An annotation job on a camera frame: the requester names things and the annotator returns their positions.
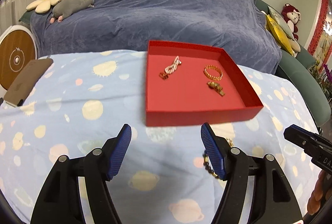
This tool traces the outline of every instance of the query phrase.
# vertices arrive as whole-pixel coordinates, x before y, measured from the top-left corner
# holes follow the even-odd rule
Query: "green sofa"
[[[256,7],[269,13],[268,5],[261,0],[256,1]],[[318,130],[331,116],[330,105],[308,69],[315,65],[316,61],[306,49],[301,46],[301,52],[295,57],[281,50],[283,57],[278,65],[276,76],[289,80],[301,93]]]

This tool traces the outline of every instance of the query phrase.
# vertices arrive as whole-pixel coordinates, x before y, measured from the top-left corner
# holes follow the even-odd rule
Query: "polka dot sheet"
[[[0,108],[0,188],[29,223],[39,191],[57,158],[85,156],[117,136],[124,123],[132,141],[120,172],[107,183],[124,224],[210,224],[225,182],[203,168],[200,126],[145,127],[146,53],[128,50],[52,56],[24,106]],[[212,125],[246,154],[273,154],[301,211],[319,169],[303,150],[283,138],[297,124],[316,132],[305,103],[288,81],[240,66],[264,104],[250,121]],[[253,191],[249,178],[241,224]],[[93,223],[85,182],[79,188],[87,224]]]

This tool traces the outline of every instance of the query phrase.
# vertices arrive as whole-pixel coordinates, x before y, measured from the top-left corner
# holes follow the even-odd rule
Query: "white plush toy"
[[[55,6],[61,0],[36,0],[27,6],[27,11],[35,9],[36,13],[46,13],[51,6]]]

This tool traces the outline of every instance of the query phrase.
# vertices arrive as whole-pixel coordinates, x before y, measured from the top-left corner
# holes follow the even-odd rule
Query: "red tray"
[[[176,56],[181,65],[163,80],[159,73]],[[221,97],[207,86],[206,65],[223,72]],[[146,70],[146,125],[187,126],[250,120],[263,104],[224,49],[172,41],[149,41]],[[218,72],[209,70],[211,75]]]

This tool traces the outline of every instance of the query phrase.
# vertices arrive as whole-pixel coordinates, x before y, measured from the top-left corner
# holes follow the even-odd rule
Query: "round wooden device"
[[[37,54],[31,32],[14,27],[20,26],[13,26],[0,43],[0,85],[5,90]]]

